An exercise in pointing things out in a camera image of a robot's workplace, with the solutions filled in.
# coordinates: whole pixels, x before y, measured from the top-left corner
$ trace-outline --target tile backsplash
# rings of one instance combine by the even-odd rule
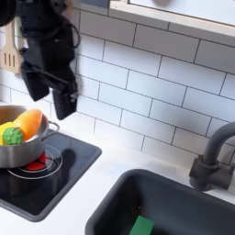
[[[85,5],[73,22],[82,91],[77,113],[60,125],[190,168],[212,134],[235,121],[234,38]],[[33,103],[20,76],[4,70],[0,100],[56,120],[51,95]],[[234,152],[231,138],[219,160],[230,164]]]

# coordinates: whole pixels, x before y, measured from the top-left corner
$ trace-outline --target cooking pot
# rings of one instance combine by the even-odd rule
[[[24,106],[0,106],[0,125],[14,121],[20,114],[30,108]],[[57,127],[55,131],[47,134],[49,124]],[[0,146],[0,168],[16,168],[34,162],[45,151],[44,140],[54,135],[60,129],[59,125],[48,121],[45,115],[42,115],[42,121],[38,133],[20,145]]]

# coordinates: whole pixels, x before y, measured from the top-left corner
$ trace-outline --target sink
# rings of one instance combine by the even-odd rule
[[[138,216],[151,235],[234,235],[235,206],[156,173],[124,173],[89,218],[85,235],[129,235]]]

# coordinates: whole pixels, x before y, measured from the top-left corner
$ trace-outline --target stove top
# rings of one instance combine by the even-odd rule
[[[46,218],[101,154],[96,146],[61,133],[45,142],[35,162],[0,170],[0,207],[33,222]]]

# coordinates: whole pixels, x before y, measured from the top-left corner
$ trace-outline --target hanging utensil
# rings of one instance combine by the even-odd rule
[[[5,29],[6,44],[1,51],[2,69],[12,73],[20,73],[21,56],[15,43],[15,20],[13,19]]]

